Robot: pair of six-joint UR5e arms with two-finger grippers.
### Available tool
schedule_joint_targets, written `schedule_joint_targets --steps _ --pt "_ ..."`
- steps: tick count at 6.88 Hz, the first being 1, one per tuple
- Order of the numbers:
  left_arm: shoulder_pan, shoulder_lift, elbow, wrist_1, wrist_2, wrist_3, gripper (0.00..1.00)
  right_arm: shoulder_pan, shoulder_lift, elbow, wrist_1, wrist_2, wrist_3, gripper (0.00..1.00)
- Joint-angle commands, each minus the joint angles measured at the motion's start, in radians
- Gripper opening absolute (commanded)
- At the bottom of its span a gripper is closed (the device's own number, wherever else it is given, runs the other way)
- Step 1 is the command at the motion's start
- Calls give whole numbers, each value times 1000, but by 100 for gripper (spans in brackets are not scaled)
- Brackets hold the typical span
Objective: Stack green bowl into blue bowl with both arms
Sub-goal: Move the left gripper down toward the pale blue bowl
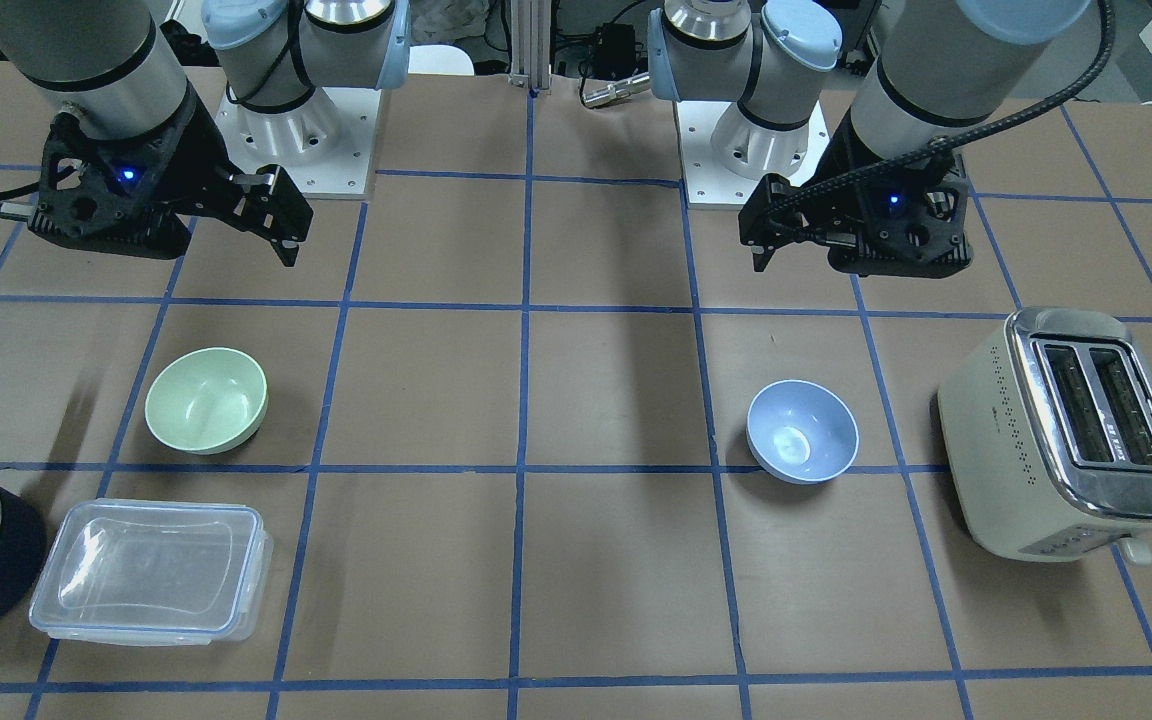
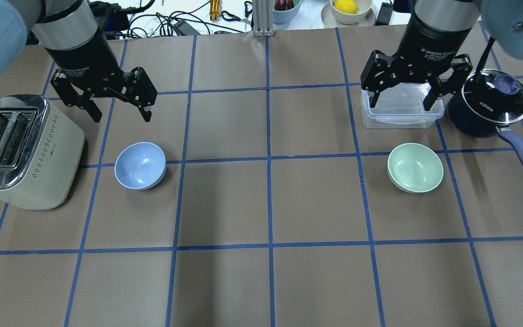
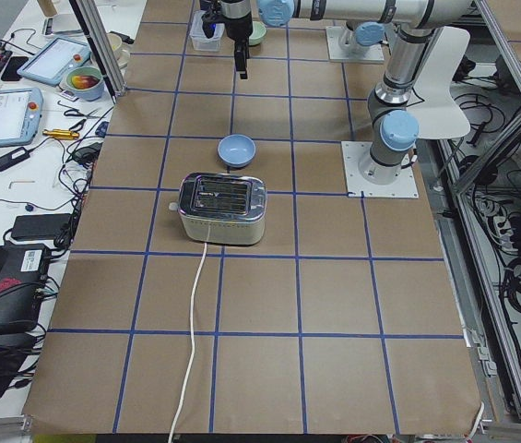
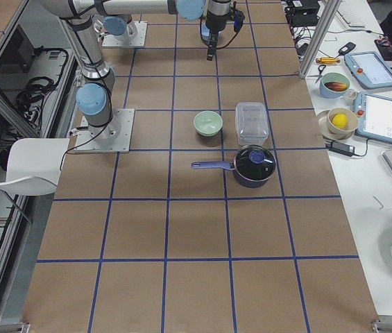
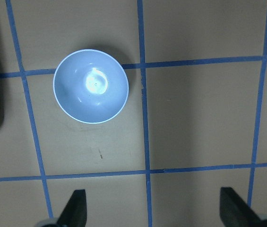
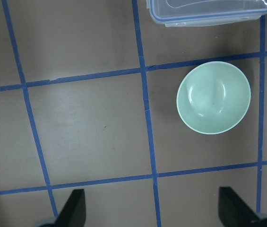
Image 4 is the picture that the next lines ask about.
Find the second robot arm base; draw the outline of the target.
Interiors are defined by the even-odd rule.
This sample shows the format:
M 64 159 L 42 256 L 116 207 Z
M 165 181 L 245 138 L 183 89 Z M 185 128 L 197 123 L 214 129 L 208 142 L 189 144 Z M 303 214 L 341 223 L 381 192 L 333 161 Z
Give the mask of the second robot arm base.
M 133 22 L 127 22 L 118 16 L 107 16 L 94 21 L 94 30 L 104 47 L 130 47 L 138 36 Z

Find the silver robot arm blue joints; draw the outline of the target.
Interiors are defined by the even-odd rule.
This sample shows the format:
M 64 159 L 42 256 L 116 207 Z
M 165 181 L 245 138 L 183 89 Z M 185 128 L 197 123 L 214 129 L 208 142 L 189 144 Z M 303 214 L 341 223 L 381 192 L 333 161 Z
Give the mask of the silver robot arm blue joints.
M 205 9 L 204 1 L 42 1 L 41 4 L 63 23 L 85 79 L 106 84 L 109 89 L 114 73 L 105 64 L 92 15 L 170 14 L 193 20 Z

